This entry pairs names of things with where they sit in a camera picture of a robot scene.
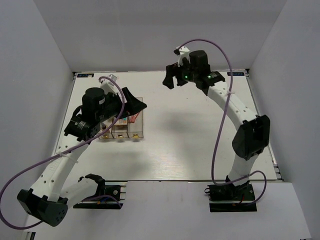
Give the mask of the coral short makeup brush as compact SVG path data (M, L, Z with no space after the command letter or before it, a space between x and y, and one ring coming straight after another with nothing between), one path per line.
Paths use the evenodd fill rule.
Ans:
M136 115L133 115L133 116L130 117L128 122L129 123L135 123L135 121L136 121Z

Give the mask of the colourful eyeshadow palette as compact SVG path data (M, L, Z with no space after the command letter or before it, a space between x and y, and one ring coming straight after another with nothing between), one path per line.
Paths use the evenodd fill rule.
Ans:
M117 126L127 126L128 125L128 118L121 118L116 122Z

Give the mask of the round foundation bottle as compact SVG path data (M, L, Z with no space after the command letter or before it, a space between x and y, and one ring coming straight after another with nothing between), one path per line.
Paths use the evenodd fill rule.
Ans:
M100 128L101 128L101 130L103 131L103 130L105 130L105 129L107 128L107 126L105 125L104 122L102 122L102 123L100 124Z

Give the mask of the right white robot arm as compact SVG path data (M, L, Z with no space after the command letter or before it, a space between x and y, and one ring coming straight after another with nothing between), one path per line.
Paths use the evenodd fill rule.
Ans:
M233 123L236 134L232 140L235 158L226 177L226 195L236 200L244 193L252 167L259 154L269 144L270 119L250 110L232 91L231 84L218 71L211 71L204 50L190 51L186 47L174 50L178 61L166 66L163 85L173 89L188 82L194 83L208 98L213 100Z

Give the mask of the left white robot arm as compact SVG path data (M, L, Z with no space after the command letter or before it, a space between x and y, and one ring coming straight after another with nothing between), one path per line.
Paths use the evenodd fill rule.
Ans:
M91 87L82 96L64 129L63 150L51 161L30 189L22 189L17 200L23 209L38 220L55 227L65 218L69 208L83 200L99 200L105 196L105 180L96 174L82 176L78 182L63 188L79 157L88 148L88 140L98 135L101 123L115 117L133 116L147 108L127 87L122 93L106 93Z

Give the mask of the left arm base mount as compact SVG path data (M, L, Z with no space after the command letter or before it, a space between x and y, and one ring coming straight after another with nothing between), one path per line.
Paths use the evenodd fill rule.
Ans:
M82 201L73 206L74 209L85 210L120 210L126 198L127 182L107 181L99 197L91 201Z

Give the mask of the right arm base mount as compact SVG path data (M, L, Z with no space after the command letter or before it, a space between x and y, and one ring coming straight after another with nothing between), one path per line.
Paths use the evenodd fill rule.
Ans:
M255 193L251 184L245 187L230 185L208 185L204 193L209 199L211 213L249 213L256 212Z

